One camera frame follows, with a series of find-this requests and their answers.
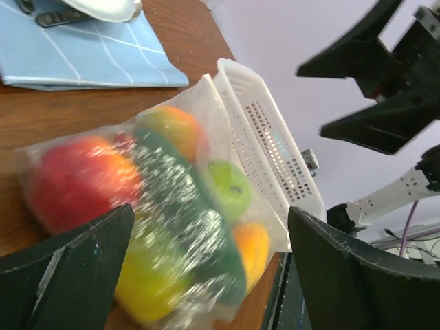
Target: cable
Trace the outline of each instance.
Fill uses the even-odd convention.
[[[438,242],[440,242],[440,239],[434,243],[434,245],[431,247],[431,250],[429,252],[432,252],[434,250],[434,248],[435,248],[435,246],[437,245]]]
[[[399,256],[403,256],[403,254],[404,254],[404,248],[405,248],[405,245],[406,245],[406,239],[408,237],[408,229],[410,227],[411,220],[413,220],[414,212],[415,212],[415,209],[416,209],[417,205],[419,205],[419,201],[415,201],[414,202],[414,204],[412,205],[410,214],[408,215],[408,220],[406,220],[404,234],[401,236],[401,244],[400,244]]]
[[[398,237],[394,232],[391,231],[391,229],[388,228],[384,228],[384,231],[386,234],[390,235],[391,237],[394,237],[395,239],[398,239],[399,241],[401,241],[401,237]],[[435,239],[440,239],[440,236],[435,236],[429,239],[409,239],[408,241],[411,242],[426,242],[426,241],[433,241]]]
[[[429,254],[432,258],[437,259],[437,260],[440,260],[440,258],[439,258],[435,253],[432,253],[431,251],[428,251],[428,250],[422,249],[421,247],[418,247],[418,246],[415,246],[415,245],[409,245],[409,244],[407,244],[405,248],[408,248],[408,249],[416,249],[416,250],[419,250],[419,251],[426,252],[426,253]]]

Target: red apple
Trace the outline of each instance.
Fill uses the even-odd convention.
[[[31,208],[59,234],[112,208],[135,204],[142,178],[133,162],[102,137],[87,136],[51,148],[34,169],[28,190]]]
[[[136,139],[128,133],[120,133],[115,136],[113,147],[126,157],[130,156],[136,144]]]

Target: white plastic basket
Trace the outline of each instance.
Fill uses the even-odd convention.
[[[233,60],[220,58],[214,77],[230,116],[234,149],[287,227],[290,206],[326,221],[324,203],[309,169],[263,79]]]

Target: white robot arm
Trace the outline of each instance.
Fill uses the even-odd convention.
[[[327,222],[354,234],[384,215],[420,199],[440,195],[440,145],[427,151],[407,173],[384,188],[327,211]]]

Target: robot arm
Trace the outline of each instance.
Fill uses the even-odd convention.
[[[403,0],[379,0],[350,31],[297,71],[297,76],[353,78],[378,104],[324,125],[321,136],[395,154],[440,118],[440,15],[419,7],[395,49],[379,34]]]
[[[437,195],[440,195],[440,145],[423,154],[415,167],[393,183],[362,199],[328,210],[327,222],[353,234],[398,208]]]

